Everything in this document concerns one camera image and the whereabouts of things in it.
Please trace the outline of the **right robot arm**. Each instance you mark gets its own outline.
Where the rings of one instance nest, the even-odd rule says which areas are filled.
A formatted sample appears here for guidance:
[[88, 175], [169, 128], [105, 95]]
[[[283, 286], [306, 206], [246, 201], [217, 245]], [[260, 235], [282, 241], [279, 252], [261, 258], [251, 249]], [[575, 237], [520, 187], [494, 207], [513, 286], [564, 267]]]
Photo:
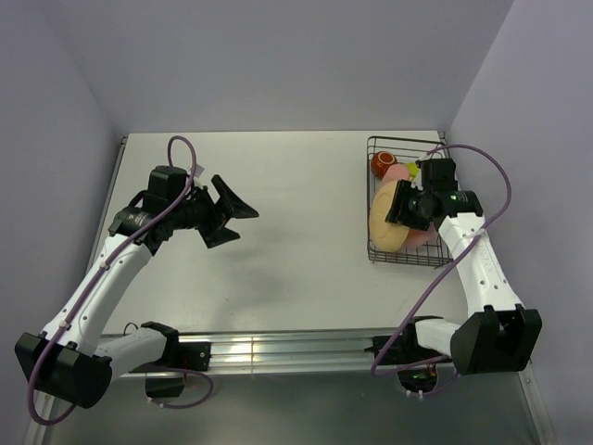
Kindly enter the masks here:
[[432, 350], [450, 358], [461, 375], [522, 371], [542, 329], [537, 310], [512, 290], [486, 233], [489, 221], [477, 195], [462, 191], [452, 159], [422, 159], [420, 179], [397, 188], [389, 223], [434, 227], [452, 257], [465, 294], [468, 318], [453, 324], [416, 317], [400, 341], [403, 355], [423, 360]]

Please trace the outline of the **orange black mug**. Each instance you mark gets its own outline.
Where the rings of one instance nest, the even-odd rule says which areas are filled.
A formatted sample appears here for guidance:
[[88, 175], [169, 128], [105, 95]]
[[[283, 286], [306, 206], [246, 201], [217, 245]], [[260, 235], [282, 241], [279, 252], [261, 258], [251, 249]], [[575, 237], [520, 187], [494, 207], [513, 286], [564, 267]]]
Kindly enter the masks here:
[[376, 178], [383, 179], [388, 169], [396, 164], [397, 158], [391, 152], [378, 151], [370, 160], [370, 169]]

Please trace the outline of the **salmon plastic cup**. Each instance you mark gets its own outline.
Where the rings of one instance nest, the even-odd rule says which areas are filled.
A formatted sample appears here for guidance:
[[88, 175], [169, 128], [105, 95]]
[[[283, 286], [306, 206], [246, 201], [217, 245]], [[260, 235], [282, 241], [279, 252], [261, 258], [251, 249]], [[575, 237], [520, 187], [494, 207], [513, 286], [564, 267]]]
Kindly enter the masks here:
[[389, 183], [391, 181], [406, 180], [410, 179], [410, 172], [405, 165], [394, 164], [390, 166], [382, 179], [383, 182]]

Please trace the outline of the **pink plastic plate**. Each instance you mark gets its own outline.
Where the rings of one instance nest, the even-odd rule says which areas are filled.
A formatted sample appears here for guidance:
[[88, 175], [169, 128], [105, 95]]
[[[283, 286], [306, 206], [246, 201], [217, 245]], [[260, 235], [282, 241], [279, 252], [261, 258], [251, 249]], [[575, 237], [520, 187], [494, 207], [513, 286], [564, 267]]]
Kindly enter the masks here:
[[429, 228], [424, 230], [409, 229], [408, 235], [403, 248], [418, 248], [433, 240], [437, 235], [435, 227], [431, 224]]

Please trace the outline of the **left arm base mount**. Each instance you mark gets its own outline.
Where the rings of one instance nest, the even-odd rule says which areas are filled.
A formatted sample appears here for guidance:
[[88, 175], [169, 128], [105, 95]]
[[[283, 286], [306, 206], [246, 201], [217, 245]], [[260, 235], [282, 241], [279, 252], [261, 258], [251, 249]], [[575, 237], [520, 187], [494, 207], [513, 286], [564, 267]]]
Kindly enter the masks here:
[[131, 375], [145, 376], [145, 394], [158, 405], [170, 409], [194, 407], [212, 394], [214, 383], [209, 375], [209, 342], [182, 342], [165, 362], [151, 362], [136, 367]]

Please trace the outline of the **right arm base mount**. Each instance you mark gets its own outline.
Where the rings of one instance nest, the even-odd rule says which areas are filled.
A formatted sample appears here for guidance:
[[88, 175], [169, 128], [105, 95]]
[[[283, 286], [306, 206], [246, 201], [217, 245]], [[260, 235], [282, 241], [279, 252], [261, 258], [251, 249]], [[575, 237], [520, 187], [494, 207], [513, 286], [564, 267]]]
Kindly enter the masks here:
[[[371, 338], [371, 346], [363, 351], [370, 353], [377, 358], [381, 349], [385, 346], [389, 336], [375, 336]], [[435, 350], [429, 350], [421, 347], [415, 337], [400, 335], [393, 345], [387, 350], [384, 358], [380, 361], [380, 366], [404, 365], [417, 362], [426, 362], [429, 359], [439, 358], [440, 362], [450, 363], [448, 357], [442, 358], [441, 353]]]

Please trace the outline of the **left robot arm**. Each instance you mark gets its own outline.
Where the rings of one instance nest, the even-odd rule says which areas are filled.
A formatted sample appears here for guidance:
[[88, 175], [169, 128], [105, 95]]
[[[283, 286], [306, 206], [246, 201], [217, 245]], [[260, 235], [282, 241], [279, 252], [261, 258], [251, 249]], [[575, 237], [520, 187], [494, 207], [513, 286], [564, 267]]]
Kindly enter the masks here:
[[150, 172], [147, 188], [117, 212], [98, 259], [59, 314], [39, 334], [19, 338], [15, 353], [30, 397], [41, 391], [88, 409], [121, 375], [177, 365], [179, 333], [164, 324], [146, 322], [108, 343], [100, 337], [131, 282], [175, 232], [196, 230], [215, 248], [240, 237], [228, 221], [258, 217], [219, 175], [211, 182], [217, 199], [181, 168]]

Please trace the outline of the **lime green bowl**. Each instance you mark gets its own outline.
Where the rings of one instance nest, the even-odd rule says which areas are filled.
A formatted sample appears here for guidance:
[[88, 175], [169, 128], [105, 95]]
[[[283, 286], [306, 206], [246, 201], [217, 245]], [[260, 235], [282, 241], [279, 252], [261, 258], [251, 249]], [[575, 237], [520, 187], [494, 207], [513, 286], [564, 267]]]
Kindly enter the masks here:
[[406, 163], [405, 167], [409, 172], [410, 180], [415, 179], [420, 173], [420, 168], [415, 162]]

